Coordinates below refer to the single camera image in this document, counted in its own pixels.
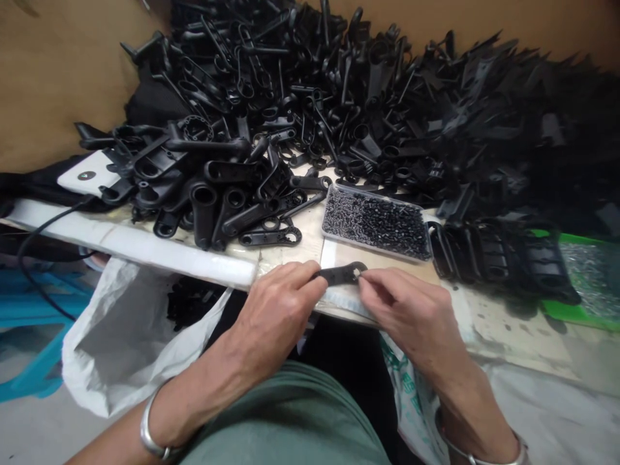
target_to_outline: blue stool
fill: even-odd
[[[90,302],[92,290],[77,281],[80,273],[31,274],[61,308],[76,318]],[[0,384],[0,402],[29,395],[44,398],[60,388],[61,377],[47,376],[61,360],[63,339],[73,324],[45,302],[19,271],[0,269],[0,327],[51,324],[64,328],[18,376]]]

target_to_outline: white smartphone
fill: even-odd
[[[111,163],[104,150],[97,150],[60,175],[57,182],[68,191],[92,194],[101,198],[99,186],[112,187],[121,178],[118,174],[108,171],[106,166]]]

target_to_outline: white table surface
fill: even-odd
[[[40,201],[17,200],[13,213],[4,221],[32,230],[64,210]],[[245,249],[234,241],[225,253],[198,249],[192,234],[182,230],[173,239],[160,239],[152,233],[152,222],[131,223],[129,206],[108,214],[75,212],[53,223],[43,234],[141,264],[248,289],[257,276],[278,264],[316,260],[324,267],[334,266],[338,247],[324,241],[320,228],[323,211],[321,203],[294,217],[295,226],[303,234],[297,247]],[[381,260],[381,255],[374,256],[374,266],[381,266]],[[386,260],[386,266],[395,265],[393,259]],[[403,267],[407,266],[410,264],[403,263]],[[557,375],[620,397],[619,334],[573,324],[550,324],[534,309],[526,309],[529,316],[519,316],[510,311],[501,296],[481,294],[460,284],[442,285],[452,294],[459,329],[470,353]],[[373,324],[355,289],[331,293],[317,310]]]

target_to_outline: right hand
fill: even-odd
[[[471,360],[450,293],[397,268],[372,269],[359,280],[362,303],[436,387],[458,384]]]

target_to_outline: hand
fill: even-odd
[[[463,370],[474,365],[447,290],[389,268],[364,271],[360,294],[366,308],[436,388],[454,385]]]
[[[227,334],[244,371],[258,383],[273,375],[304,333],[327,280],[314,260],[279,265],[257,280]]]

